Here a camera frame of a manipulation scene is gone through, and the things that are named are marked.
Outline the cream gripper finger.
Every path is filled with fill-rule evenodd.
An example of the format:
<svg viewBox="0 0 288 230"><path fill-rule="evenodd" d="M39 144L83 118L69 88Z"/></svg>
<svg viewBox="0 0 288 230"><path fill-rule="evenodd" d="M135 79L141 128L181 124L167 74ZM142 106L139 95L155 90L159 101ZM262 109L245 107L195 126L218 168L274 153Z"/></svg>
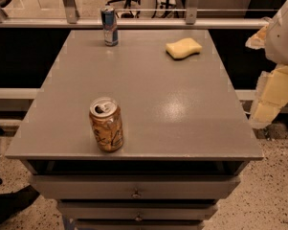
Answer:
<svg viewBox="0 0 288 230"><path fill-rule="evenodd" d="M268 26L264 26L251 37L249 37L245 43L245 46L255 50L264 49L267 29Z"/></svg>
<svg viewBox="0 0 288 230"><path fill-rule="evenodd" d="M249 122L251 127L266 127L288 104L288 65L278 64L258 78Z"/></svg>

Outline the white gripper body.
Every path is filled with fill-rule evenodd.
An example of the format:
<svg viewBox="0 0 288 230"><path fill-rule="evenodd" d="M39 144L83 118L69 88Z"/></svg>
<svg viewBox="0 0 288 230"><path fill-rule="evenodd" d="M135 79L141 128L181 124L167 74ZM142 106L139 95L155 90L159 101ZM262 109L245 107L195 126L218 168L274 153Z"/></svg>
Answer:
<svg viewBox="0 0 288 230"><path fill-rule="evenodd" d="M276 64L288 65L288 0L268 25L265 55Z"/></svg>

